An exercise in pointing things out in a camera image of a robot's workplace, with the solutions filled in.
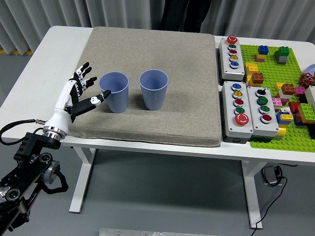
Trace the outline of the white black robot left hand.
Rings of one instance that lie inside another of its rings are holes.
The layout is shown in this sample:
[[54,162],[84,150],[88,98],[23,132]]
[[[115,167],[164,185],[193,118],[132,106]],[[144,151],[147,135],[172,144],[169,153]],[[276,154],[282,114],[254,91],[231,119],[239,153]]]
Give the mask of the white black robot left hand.
[[79,100],[83,92],[94,85],[97,77],[84,79],[92,68],[89,63],[80,66],[73,76],[65,83],[54,107],[53,116],[44,124],[45,136],[56,136],[57,139],[64,139],[68,134],[68,127],[77,116],[87,113],[99,106],[110,94],[106,90],[91,98]]

